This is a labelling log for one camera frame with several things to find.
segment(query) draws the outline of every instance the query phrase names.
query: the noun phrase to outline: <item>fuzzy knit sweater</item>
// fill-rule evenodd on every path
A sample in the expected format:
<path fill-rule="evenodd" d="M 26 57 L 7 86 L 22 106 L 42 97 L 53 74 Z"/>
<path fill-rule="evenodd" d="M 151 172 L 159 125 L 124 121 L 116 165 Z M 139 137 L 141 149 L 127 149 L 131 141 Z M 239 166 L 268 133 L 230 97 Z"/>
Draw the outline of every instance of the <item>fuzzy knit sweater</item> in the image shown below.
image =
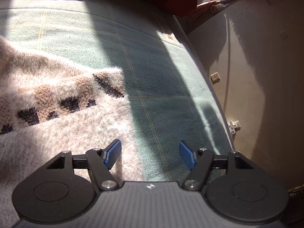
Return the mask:
<path fill-rule="evenodd" d="M 0 37 L 0 227 L 18 221 L 11 195 L 25 177 L 63 150 L 84 154 L 114 139 L 122 155 L 112 174 L 144 180 L 121 69 L 87 68 Z"/>

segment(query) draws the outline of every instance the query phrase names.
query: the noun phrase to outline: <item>blue gripper pad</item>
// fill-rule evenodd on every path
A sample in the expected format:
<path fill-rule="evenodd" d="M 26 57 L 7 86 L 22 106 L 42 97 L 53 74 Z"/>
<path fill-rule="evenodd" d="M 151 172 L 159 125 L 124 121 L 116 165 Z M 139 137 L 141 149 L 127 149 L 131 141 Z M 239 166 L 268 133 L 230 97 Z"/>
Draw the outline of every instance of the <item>blue gripper pad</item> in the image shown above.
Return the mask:
<path fill-rule="evenodd" d="M 104 155 L 103 162 L 105 166 L 110 170 L 121 154 L 121 142 L 118 139 L 115 139 L 111 142 L 109 146 L 102 150 Z"/>
<path fill-rule="evenodd" d="M 183 141 L 179 143 L 179 155 L 189 170 L 195 167 L 196 158 L 194 153 Z"/>

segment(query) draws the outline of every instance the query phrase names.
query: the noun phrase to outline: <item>metal screw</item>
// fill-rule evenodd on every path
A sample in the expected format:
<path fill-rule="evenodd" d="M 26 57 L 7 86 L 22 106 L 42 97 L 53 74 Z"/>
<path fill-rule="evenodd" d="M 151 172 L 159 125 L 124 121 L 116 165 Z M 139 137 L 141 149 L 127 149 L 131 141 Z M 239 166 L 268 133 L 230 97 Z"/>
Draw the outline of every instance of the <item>metal screw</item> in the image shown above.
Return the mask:
<path fill-rule="evenodd" d="M 149 184 L 149 185 L 147 185 L 146 186 L 148 189 L 153 189 L 153 188 L 155 188 L 155 185 L 154 184 Z"/>
<path fill-rule="evenodd" d="M 101 186 L 107 189 L 112 189 L 114 187 L 116 187 L 117 183 L 112 181 L 112 180 L 107 180 L 107 181 L 103 181 L 101 183 Z"/>
<path fill-rule="evenodd" d="M 199 182 L 196 180 L 187 180 L 185 182 L 185 186 L 188 188 L 196 188 L 197 186 L 199 186 Z"/>

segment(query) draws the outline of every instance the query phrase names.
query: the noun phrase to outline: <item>label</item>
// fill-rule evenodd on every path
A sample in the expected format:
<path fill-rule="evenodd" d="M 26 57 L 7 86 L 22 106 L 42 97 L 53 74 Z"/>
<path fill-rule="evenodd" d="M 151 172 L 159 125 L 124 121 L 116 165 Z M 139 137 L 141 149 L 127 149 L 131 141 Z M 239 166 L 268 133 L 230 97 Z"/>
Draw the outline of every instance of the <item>label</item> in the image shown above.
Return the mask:
<path fill-rule="evenodd" d="M 164 17 L 162 17 L 161 15 L 159 14 L 153 14 L 154 18 L 156 19 L 156 21 L 158 22 L 165 38 L 168 40 L 168 41 L 172 41 L 174 43 L 178 43 L 178 40 L 176 39 L 176 37 L 174 36 L 172 30 L 170 29 L 167 21 L 165 20 Z"/>

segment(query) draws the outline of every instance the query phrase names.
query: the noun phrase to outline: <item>wall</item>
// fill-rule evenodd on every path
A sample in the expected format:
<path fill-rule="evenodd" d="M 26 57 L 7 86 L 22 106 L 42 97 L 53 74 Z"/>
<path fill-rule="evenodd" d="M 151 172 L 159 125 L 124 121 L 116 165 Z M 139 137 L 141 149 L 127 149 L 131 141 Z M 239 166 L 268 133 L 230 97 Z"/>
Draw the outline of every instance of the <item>wall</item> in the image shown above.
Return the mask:
<path fill-rule="evenodd" d="M 281 181 L 304 183 L 304 6 L 241 0 L 188 35 L 227 120 L 235 147 Z"/>

